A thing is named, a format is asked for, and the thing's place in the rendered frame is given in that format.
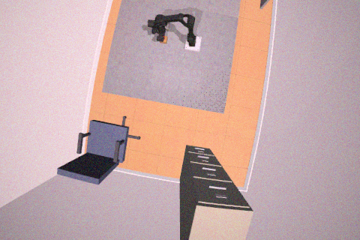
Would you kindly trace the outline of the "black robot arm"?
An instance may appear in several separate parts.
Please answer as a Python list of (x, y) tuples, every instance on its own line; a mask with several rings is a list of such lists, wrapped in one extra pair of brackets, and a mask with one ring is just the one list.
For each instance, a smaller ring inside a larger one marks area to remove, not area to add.
[[(183, 20), (184, 17), (187, 17), (187, 23)], [(189, 43), (189, 47), (195, 47), (196, 36), (193, 34), (195, 17), (190, 14), (179, 13), (171, 16), (164, 16), (162, 14), (158, 14), (155, 17), (155, 20), (148, 19), (148, 27), (152, 28), (152, 34), (158, 34), (158, 29), (162, 30), (166, 26), (166, 23), (171, 22), (180, 22), (183, 26), (186, 26), (189, 29), (189, 33), (187, 33), (187, 42)]]

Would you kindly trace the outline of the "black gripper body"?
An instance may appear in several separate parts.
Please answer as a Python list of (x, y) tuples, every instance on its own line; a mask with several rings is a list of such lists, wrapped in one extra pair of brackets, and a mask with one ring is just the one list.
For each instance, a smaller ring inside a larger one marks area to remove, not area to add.
[(162, 30), (157, 29), (157, 30), (158, 30), (158, 33), (160, 33), (160, 34), (157, 36), (157, 41), (160, 41), (160, 42), (164, 41), (165, 29), (166, 29), (165, 27), (164, 27)]

